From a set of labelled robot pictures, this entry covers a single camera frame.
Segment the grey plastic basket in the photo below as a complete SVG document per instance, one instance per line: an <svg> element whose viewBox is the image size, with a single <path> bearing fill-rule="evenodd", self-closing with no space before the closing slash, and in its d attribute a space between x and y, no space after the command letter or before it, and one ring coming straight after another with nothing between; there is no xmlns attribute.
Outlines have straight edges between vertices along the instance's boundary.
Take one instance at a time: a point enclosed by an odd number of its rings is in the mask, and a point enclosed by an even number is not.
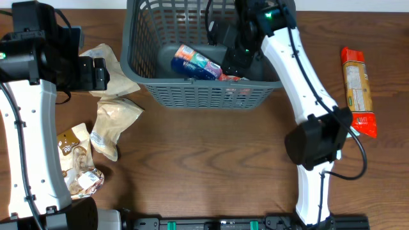
<svg viewBox="0 0 409 230"><path fill-rule="evenodd" d="M166 107L253 109L282 87L260 52L248 68L237 68L243 75L237 82L200 80L171 68L180 45L221 65L232 50L221 43L210 45L206 31L213 21L236 27L238 20L235 0L128 0L121 69Z"/></svg>

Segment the Kleenex tissue multipack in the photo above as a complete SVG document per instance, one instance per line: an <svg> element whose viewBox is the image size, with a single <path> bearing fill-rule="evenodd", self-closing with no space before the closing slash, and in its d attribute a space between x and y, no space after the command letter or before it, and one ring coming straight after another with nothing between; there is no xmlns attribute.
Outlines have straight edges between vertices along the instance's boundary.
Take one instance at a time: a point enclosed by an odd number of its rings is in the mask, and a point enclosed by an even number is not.
<svg viewBox="0 0 409 230"><path fill-rule="evenodd" d="M181 45L171 60L171 69L186 78L207 81L239 81L251 66L249 54L233 49L211 49L203 54Z"/></svg>

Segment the beige paper bag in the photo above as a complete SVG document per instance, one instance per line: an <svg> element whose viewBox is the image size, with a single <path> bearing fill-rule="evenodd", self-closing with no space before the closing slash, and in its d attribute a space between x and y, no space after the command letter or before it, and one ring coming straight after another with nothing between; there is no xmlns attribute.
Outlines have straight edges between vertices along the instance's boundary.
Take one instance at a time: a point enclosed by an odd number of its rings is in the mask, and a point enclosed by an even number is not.
<svg viewBox="0 0 409 230"><path fill-rule="evenodd" d="M91 58L104 58L110 80L107 89L104 91L90 91L89 93L101 98L114 98L139 91L140 86L130 80L122 71L120 62L114 51L107 44L101 43L93 49L89 49L81 54Z"/></svg>
<svg viewBox="0 0 409 230"><path fill-rule="evenodd" d="M144 112L127 98L101 98L98 103L95 125L90 133L94 149L109 160L118 160L117 143L122 132Z"/></svg>

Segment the brown white snack pouch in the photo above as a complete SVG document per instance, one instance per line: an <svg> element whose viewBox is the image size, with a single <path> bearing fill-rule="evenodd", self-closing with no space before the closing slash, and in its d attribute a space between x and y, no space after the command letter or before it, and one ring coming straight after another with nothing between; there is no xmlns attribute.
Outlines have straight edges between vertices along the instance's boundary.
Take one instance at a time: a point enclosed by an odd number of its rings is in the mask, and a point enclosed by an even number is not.
<svg viewBox="0 0 409 230"><path fill-rule="evenodd" d="M90 135L84 123L57 136L61 169L72 199L93 195L104 183L104 174L92 159Z"/></svg>

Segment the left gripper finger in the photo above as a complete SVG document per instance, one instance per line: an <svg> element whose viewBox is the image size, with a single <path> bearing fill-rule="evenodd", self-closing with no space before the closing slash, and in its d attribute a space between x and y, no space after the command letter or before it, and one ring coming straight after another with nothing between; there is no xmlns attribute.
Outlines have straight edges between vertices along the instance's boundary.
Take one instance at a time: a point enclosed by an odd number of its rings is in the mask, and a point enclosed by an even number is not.
<svg viewBox="0 0 409 230"><path fill-rule="evenodd" d="M94 77L93 91L105 91L109 82L108 75L96 75Z"/></svg>
<svg viewBox="0 0 409 230"><path fill-rule="evenodd" d="M93 59L93 74L94 75L109 75L106 68L106 63L104 58L94 58Z"/></svg>

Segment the orange spaghetti packet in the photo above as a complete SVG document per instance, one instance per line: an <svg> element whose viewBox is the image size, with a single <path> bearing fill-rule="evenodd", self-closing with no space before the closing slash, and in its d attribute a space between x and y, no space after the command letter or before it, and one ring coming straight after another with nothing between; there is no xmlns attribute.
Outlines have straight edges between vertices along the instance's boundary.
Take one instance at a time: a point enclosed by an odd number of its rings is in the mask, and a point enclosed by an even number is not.
<svg viewBox="0 0 409 230"><path fill-rule="evenodd" d="M346 103L352 112L351 126L360 134L377 138L378 129L364 53L344 47L341 51Z"/></svg>

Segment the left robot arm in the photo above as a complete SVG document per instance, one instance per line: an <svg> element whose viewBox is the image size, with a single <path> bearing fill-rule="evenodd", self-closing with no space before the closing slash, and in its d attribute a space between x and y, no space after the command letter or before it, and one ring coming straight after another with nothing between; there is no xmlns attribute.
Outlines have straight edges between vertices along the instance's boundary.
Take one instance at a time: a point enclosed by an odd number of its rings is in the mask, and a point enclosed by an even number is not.
<svg viewBox="0 0 409 230"><path fill-rule="evenodd" d="M10 220L2 229L96 229L95 201L73 201L63 179L55 124L58 91L105 90L102 58L79 55L81 30L58 25L60 10L13 3L1 39L1 115L11 169Z"/></svg>

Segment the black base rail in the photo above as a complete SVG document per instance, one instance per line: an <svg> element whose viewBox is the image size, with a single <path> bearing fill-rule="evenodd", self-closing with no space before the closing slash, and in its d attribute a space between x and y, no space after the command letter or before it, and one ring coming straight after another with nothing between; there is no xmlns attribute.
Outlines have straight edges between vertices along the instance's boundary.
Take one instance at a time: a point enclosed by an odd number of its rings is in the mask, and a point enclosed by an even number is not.
<svg viewBox="0 0 409 230"><path fill-rule="evenodd" d="M128 210L98 210L98 229L133 230L370 230L365 216L330 216L318 225L304 225L291 215L263 218L132 218Z"/></svg>

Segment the lower beige paper bag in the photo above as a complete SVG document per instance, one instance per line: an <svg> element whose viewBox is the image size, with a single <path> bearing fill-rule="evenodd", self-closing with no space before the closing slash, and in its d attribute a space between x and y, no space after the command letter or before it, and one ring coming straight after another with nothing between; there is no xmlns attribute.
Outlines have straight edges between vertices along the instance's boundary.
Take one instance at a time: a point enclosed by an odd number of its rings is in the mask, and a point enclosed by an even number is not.
<svg viewBox="0 0 409 230"><path fill-rule="evenodd" d="M117 143L122 132L144 112L127 98L101 98L98 103L95 125L90 133L94 149L109 160L118 160Z"/></svg>

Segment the upper beige paper bag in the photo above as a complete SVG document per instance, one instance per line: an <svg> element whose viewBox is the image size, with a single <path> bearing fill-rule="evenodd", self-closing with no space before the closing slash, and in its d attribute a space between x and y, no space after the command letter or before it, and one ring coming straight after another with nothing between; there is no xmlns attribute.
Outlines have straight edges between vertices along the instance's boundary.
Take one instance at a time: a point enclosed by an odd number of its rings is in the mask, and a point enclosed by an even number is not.
<svg viewBox="0 0 409 230"><path fill-rule="evenodd" d="M81 54L91 58L104 58L110 80L107 89L104 91L90 91L89 93L101 98L114 98L139 91L140 86L130 80L122 71L120 62L114 51L107 44L101 43L93 49L89 49Z"/></svg>

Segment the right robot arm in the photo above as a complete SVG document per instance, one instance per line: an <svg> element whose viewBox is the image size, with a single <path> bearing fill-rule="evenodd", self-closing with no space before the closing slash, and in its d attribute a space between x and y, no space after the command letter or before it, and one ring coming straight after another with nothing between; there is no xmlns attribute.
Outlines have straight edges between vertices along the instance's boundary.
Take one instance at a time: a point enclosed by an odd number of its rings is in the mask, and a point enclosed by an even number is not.
<svg viewBox="0 0 409 230"><path fill-rule="evenodd" d="M235 11L235 25L205 17L208 41L227 48L224 73L242 77L261 55L278 76L297 124L284 139L297 166L295 212L303 227L319 229L330 220L328 177L350 133L351 111L337 105L316 75L301 42L294 1L235 1Z"/></svg>

